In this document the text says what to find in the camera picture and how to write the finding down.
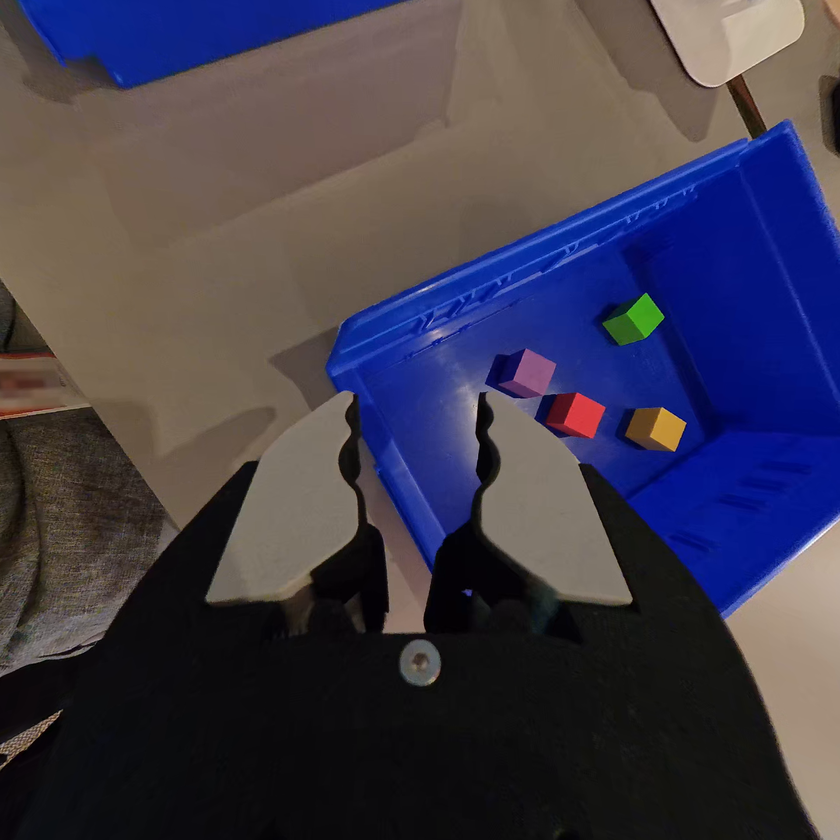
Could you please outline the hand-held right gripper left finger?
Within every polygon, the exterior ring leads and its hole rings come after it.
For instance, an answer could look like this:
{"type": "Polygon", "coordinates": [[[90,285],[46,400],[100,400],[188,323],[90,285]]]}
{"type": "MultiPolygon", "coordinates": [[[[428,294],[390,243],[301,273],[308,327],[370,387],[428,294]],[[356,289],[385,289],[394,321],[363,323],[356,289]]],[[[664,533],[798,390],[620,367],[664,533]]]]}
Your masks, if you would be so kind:
{"type": "Polygon", "coordinates": [[[259,458],[208,604],[280,602],[347,548],[366,522],[358,397],[340,392],[282,433],[259,458]]]}

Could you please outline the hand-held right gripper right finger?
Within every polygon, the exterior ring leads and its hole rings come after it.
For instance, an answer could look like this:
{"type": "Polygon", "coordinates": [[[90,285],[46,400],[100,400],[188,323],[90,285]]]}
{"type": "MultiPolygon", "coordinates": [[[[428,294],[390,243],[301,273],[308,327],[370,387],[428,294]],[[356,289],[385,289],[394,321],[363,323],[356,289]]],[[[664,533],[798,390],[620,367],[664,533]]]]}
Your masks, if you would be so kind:
{"type": "Polygon", "coordinates": [[[581,471],[552,432],[498,392],[479,396],[472,520],[491,549],[561,600],[633,597],[581,471]]]}

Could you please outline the red cube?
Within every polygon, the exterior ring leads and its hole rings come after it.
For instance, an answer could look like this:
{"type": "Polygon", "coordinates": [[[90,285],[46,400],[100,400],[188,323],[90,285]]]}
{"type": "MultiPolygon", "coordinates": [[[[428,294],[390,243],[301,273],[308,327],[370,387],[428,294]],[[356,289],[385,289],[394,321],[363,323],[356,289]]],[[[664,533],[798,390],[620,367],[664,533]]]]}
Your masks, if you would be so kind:
{"type": "Polygon", "coordinates": [[[542,425],[567,437],[593,439],[606,407],[580,392],[552,395],[542,425]]]}

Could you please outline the yellow cube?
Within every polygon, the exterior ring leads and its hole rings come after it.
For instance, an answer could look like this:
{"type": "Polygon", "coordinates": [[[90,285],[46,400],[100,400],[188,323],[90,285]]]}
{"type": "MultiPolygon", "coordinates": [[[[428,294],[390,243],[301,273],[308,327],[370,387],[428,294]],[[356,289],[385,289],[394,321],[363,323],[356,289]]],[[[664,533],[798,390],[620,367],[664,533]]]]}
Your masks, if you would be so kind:
{"type": "Polygon", "coordinates": [[[643,407],[632,411],[624,437],[647,451],[675,453],[686,426],[684,419],[664,407],[643,407]]]}

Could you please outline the purple cube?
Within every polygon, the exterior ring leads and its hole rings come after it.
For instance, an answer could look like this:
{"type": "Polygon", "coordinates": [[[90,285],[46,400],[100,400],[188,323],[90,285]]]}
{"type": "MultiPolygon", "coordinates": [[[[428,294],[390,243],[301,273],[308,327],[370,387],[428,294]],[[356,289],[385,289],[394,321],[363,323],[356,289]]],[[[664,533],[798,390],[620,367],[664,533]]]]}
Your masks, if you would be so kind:
{"type": "Polygon", "coordinates": [[[517,399],[545,396],[557,364],[530,349],[501,353],[493,361],[486,384],[517,399]]]}

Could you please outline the blue plastic bin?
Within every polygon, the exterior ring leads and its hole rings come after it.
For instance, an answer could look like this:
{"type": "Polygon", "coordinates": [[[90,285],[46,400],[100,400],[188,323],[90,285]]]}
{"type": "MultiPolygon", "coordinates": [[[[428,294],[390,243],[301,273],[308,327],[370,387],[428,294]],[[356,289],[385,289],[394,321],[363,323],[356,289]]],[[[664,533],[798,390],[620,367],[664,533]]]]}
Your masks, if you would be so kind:
{"type": "Polygon", "coordinates": [[[136,88],[396,5],[396,1],[20,1],[65,65],[97,61],[136,88]]]}
{"type": "Polygon", "coordinates": [[[326,371],[360,398],[377,472],[429,569],[478,487],[478,395],[499,354],[556,363],[547,394],[605,406],[570,442],[667,542],[723,616],[838,520],[834,217],[783,121],[345,320],[326,371]],[[602,326],[648,293],[641,342],[602,326]],[[675,453],[633,410],[687,423],[675,453]]]}

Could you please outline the green cube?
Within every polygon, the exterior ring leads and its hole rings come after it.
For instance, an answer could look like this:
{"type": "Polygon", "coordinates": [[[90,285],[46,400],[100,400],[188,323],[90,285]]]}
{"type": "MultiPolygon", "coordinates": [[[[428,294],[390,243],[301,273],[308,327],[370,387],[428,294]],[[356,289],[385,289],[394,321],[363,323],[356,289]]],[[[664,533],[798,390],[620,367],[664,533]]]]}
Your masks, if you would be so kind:
{"type": "Polygon", "coordinates": [[[645,292],[611,311],[602,326],[616,345],[625,347],[649,338],[664,320],[662,310],[645,292]]]}

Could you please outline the red white booklet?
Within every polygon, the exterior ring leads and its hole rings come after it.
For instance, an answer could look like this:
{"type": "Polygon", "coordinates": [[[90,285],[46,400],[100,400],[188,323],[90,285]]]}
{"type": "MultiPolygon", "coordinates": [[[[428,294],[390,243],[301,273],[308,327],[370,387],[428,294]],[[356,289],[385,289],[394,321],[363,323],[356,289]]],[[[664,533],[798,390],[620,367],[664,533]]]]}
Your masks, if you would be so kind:
{"type": "Polygon", "coordinates": [[[29,417],[89,407],[51,352],[1,353],[1,418],[29,417]]]}

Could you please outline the black box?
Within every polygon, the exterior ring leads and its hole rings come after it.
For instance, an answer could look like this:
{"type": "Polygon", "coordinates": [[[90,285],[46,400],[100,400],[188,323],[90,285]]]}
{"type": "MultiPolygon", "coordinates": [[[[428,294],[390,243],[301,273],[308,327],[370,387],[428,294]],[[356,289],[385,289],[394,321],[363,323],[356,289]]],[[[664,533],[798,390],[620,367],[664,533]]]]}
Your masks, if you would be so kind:
{"type": "Polygon", "coordinates": [[[825,148],[839,157],[839,77],[823,75],[818,82],[822,141],[825,148]]]}

